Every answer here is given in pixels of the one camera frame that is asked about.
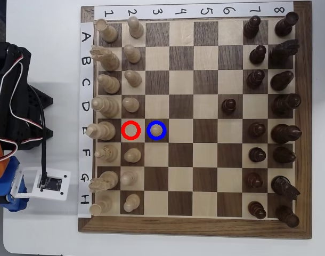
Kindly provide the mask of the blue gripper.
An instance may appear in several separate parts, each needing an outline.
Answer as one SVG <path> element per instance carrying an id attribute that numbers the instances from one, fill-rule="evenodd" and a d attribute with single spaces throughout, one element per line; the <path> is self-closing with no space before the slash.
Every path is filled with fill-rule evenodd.
<path id="1" fill-rule="evenodd" d="M 20 163 L 15 156 L 11 156 L 9 160 L 6 170 L 0 178 L 0 204 L 6 204 L 5 208 L 10 212 L 18 212 L 27 207 L 29 198 L 14 198 L 11 196 L 12 182 Z"/>

